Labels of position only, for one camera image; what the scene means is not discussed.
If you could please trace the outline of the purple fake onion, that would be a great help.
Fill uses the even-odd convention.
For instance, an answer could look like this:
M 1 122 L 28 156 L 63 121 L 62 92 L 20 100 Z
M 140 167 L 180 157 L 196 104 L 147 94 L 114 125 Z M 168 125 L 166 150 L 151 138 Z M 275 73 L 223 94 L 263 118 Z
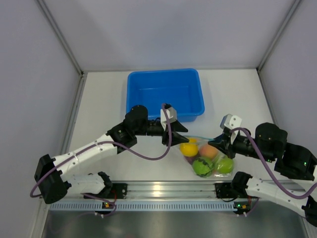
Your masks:
M 184 159 L 190 164 L 192 165 L 197 159 L 199 158 L 199 155 L 195 155 L 195 156 L 184 156 Z

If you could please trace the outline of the orange fake peach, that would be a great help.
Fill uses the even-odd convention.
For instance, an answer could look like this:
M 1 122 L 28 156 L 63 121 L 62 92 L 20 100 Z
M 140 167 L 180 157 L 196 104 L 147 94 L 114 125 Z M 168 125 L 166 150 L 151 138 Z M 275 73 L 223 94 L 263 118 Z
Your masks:
M 200 147 L 199 153 L 201 156 L 205 156 L 213 160 L 218 155 L 218 150 L 208 144 L 205 144 Z

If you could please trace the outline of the yellow fake lemon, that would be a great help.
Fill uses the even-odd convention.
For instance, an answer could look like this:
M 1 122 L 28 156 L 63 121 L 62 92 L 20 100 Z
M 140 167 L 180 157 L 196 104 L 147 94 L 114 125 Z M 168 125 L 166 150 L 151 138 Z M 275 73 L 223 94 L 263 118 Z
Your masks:
M 180 152 L 185 157 L 193 157 L 198 154 L 199 148 L 195 143 L 182 143 L 180 144 Z

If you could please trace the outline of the green fake apple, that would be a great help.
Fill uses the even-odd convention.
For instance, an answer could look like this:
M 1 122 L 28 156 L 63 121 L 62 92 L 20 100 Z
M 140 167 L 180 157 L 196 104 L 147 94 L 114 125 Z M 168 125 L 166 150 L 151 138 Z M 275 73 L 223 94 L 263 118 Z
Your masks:
M 215 169 L 220 174 L 229 174 L 234 169 L 234 161 L 226 156 L 219 157 L 215 163 Z

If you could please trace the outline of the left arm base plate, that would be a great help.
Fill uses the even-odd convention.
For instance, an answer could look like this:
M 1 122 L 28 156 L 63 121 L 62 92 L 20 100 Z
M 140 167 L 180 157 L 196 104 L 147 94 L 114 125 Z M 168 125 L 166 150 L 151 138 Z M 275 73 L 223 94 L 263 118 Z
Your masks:
M 111 188 L 105 187 L 100 193 L 92 194 L 90 196 L 104 199 L 125 199 L 127 195 L 128 184 L 126 183 L 113 183 Z

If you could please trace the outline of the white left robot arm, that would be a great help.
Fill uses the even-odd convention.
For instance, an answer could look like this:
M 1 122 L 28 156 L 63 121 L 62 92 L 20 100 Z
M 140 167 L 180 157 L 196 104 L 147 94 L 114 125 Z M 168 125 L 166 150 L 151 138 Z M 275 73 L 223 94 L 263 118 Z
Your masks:
M 174 145 L 189 142 L 181 133 L 188 129 L 177 119 L 177 112 L 170 104 L 163 104 L 160 117 L 150 120 L 145 106 L 136 105 L 125 115 L 124 120 L 93 142 L 66 154 L 51 157 L 42 156 L 34 174 L 36 185 L 30 196 L 39 196 L 46 204 L 53 204 L 67 195 L 82 194 L 89 198 L 107 198 L 112 192 L 112 182 L 104 172 L 84 175 L 84 169 L 107 157 L 124 151 L 146 159 L 157 161 L 167 154 L 151 158 L 141 155 L 131 148 L 137 144 L 137 136 L 160 136 L 167 150 Z

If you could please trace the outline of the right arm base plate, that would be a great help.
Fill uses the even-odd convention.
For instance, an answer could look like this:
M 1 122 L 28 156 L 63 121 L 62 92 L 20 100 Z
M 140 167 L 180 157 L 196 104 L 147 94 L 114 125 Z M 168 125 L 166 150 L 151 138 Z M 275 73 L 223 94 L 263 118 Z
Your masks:
M 248 195 L 238 192 L 231 187 L 230 182 L 215 183 L 216 197 L 219 199 L 247 198 Z

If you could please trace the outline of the clear zip top bag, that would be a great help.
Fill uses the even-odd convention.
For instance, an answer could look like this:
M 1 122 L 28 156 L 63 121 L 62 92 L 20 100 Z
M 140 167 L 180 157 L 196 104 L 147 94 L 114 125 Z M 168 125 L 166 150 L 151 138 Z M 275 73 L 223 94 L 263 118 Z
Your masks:
M 196 176 L 206 179 L 232 175 L 233 159 L 209 145 L 210 138 L 188 136 L 187 139 L 188 142 L 179 145 L 179 151 Z

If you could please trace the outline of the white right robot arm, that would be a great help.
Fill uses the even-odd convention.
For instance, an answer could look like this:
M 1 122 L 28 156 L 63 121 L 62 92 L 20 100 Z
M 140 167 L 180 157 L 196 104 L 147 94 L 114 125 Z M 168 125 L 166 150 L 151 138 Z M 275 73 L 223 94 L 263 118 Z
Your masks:
M 273 184 L 266 183 L 246 172 L 237 172 L 230 184 L 238 197 L 257 197 L 288 208 L 304 217 L 308 223 L 317 225 L 317 159 L 303 146 L 289 143 L 288 133 L 272 123 L 256 127 L 255 137 L 238 127 L 223 128 L 221 135 L 208 142 L 230 159 L 236 154 L 259 159 Z M 288 190 L 279 182 L 268 167 L 274 162 L 274 171 L 298 184 L 305 193 Z

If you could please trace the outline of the green fake watermelon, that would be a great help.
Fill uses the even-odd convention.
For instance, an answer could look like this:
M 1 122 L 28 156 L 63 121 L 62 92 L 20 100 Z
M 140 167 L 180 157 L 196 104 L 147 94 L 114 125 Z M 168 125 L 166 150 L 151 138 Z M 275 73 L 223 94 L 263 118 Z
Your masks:
M 214 162 L 208 157 L 201 156 L 193 162 L 192 168 L 196 175 L 207 178 L 212 175 Z

